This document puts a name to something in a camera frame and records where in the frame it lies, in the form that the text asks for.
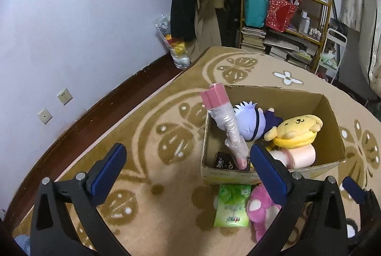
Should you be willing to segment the wall socket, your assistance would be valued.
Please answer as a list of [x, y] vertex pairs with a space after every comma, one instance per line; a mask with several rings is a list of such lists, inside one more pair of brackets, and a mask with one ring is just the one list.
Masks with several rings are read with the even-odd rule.
[[38, 112], [37, 116], [43, 124], [47, 124], [52, 119], [52, 114], [46, 108]]
[[73, 96], [71, 95], [71, 93], [68, 91], [67, 88], [61, 91], [60, 93], [58, 93], [57, 97], [63, 105], [66, 105], [73, 99]]

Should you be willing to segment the stack of books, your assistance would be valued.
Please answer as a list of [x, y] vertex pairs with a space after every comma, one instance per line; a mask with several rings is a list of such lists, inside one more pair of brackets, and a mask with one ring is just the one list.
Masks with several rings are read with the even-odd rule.
[[241, 30], [241, 49], [262, 53], [265, 51], [265, 46], [263, 44], [265, 38], [265, 30], [244, 26]]

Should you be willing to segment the beige patterned carpet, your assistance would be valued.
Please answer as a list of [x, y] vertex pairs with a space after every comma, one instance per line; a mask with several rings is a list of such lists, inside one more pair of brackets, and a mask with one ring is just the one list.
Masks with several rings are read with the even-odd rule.
[[209, 179], [216, 154], [226, 150], [200, 97], [213, 82], [226, 85], [233, 104], [252, 101], [284, 119], [321, 117], [314, 173], [350, 176], [380, 193], [380, 122], [365, 107], [287, 62], [212, 48], [66, 172], [88, 170], [117, 142], [126, 146], [127, 164], [99, 211], [133, 255], [245, 255], [254, 246], [248, 228], [213, 226], [217, 189]]

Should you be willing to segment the wooden bookshelf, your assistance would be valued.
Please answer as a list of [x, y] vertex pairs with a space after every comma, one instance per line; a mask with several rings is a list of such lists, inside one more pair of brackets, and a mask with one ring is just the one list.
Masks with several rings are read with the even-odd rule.
[[[308, 46], [316, 47], [315, 51], [310, 51], [312, 61], [309, 64], [309, 70], [313, 73], [318, 68], [318, 63], [324, 49], [324, 42], [331, 20], [332, 5], [333, 0], [328, 0], [327, 2], [322, 0], [300, 0], [298, 9], [290, 21], [289, 27], [283, 32], [283, 34], [297, 37], [299, 41], [303, 40], [304, 43], [307, 42]], [[306, 11], [307, 16], [310, 18], [309, 28], [317, 29], [320, 32], [319, 37], [314, 38], [308, 33], [299, 32], [302, 10]]]

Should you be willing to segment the cream bedding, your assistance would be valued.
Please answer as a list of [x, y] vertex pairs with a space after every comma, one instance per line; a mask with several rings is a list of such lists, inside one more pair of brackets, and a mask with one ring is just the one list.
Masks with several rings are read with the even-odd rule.
[[340, 20], [360, 33], [359, 65], [372, 91], [380, 95], [380, 0], [342, 0]]

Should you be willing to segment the teal bag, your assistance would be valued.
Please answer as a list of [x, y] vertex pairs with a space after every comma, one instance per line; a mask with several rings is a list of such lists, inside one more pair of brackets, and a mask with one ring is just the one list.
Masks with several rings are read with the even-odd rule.
[[262, 28], [265, 25], [269, 0], [244, 0], [243, 13], [246, 25]]

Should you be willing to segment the red patterned bag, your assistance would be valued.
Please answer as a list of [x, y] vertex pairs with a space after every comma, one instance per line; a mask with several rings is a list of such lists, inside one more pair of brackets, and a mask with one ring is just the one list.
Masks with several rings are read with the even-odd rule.
[[266, 27], [278, 32], [285, 32], [298, 7], [288, 0], [269, 0]]

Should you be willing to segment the pink item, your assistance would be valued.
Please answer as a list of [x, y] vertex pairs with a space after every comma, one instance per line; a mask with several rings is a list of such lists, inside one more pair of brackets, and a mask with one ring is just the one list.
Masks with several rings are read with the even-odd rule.
[[236, 167], [239, 170], [246, 169], [249, 149], [238, 130], [238, 122], [225, 86], [222, 83], [214, 83], [200, 95], [208, 114], [214, 119], [217, 127], [225, 132], [225, 146], [230, 149]]

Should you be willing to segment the green tissue pack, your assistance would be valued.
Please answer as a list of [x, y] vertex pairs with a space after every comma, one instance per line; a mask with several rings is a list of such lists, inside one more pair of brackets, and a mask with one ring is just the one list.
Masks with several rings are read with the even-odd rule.
[[245, 228], [249, 226], [246, 212], [247, 202], [251, 194], [251, 185], [221, 184], [214, 227]]

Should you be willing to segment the white fluffy plush toy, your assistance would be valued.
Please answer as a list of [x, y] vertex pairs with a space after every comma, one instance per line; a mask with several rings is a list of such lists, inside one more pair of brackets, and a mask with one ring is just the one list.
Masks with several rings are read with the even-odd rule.
[[271, 156], [280, 161], [287, 169], [310, 167], [316, 159], [316, 152], [311, 144], [299, 148], [280, 148], [270, 151]]

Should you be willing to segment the pink bear plush toy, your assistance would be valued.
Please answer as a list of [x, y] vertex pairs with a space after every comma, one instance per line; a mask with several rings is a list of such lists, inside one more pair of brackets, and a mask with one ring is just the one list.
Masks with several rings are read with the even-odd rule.
[[254, 230], [256, 242], [259, 242], [274, 222], [281, 210], [281, 206], [275, 204], [265, 186], [259, 184], [252, 190], [247, 202], [246, 210]]

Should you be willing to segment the yellow dog plush toy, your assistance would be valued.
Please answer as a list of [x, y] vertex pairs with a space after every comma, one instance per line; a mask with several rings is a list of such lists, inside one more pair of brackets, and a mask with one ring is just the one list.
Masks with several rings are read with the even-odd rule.
[[281, 148], [299, 148], [313, 143], [322, 127], [323, 122], [319, 117], [301, 115], [285, 120], [277, 127], [272, 127], [263, 138]]

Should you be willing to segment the plastic bag of toys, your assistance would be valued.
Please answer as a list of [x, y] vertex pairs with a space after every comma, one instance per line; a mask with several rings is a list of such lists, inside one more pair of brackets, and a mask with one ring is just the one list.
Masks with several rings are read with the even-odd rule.
[[172, 36], [169, 16], [162, 14], [155, 22], [155, 27], [158, 31], [158, 36], [169, 50], [175, 66], [181, 70], [187, 69], [191, 61], [185, 42]]

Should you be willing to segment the white metal cart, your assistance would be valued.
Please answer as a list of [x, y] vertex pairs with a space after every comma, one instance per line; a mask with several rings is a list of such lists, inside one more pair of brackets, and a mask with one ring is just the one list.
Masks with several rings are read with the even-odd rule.
[[329, 28], [315, 75], [332, 84], [338, 75], [342, 58], [347, 46], [347, 37], [339, 31]]

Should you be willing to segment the lavender-haired plush doll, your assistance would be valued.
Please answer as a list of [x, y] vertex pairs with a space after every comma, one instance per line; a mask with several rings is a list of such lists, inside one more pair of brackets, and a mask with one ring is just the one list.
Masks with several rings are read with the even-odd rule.
[[247, 142], [260, 139], [272, 127], [277, 127], [284, 121], [275, 115], [274, 108], [263, 111], [252, 101], [243, 101], [236, 105], [233, 110], [238, 123], [238, 131]]

